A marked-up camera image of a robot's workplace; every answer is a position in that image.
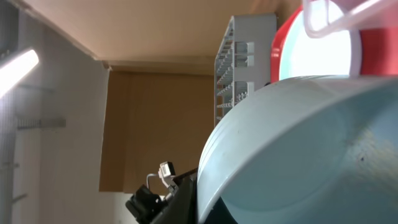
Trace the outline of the light blue bowl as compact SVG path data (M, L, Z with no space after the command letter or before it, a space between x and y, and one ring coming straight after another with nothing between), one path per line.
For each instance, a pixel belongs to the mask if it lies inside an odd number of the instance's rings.
M238 103L201 154L197 219L396 223L397 79L289 78Z

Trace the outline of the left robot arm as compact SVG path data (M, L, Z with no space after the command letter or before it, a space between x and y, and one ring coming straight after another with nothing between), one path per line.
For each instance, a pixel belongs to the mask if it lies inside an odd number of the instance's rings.
M171 162L161 163L158 173L147 175L146 184L126 201L127 210L139 224L196 223L197 171L177 175ZM155 176L169 191L167 195L150 191L149 177Z

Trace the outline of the grey dishwasher rack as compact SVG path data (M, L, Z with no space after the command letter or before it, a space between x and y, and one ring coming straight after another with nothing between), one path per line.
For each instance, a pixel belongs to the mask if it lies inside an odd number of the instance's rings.
M214 62L214 125L271 82L275 14L232 16Z

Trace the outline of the large light blue plate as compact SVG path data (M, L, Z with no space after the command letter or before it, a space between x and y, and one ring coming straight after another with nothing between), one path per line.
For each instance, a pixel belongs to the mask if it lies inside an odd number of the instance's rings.
M286 35L279 65L279 80L312 75L349 75L361 71L362 44L358 30L341 30L311 38L298 11Z

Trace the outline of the clear plastic bin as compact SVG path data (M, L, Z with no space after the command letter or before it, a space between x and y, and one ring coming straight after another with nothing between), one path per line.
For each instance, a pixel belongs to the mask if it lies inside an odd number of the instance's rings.
M397 26L397 0L302 0L302 7L305 31L311 38Z

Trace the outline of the red plastic tray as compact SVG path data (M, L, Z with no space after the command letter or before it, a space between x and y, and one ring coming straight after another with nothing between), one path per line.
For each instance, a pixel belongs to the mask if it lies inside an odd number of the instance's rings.
M280 56L285 45L287 33L298 14L299 6L282 24L274 36L271 45L271 82L279 81ZM368 29L360 31L363 62L361 75L396 76L397 75L397 27Z

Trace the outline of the ceiling light tube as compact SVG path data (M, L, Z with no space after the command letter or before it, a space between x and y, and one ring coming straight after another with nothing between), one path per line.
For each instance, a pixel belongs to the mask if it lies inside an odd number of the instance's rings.
M15 87L31 70L39 64L39 56L34 49L25 49L1 63L1 97Z

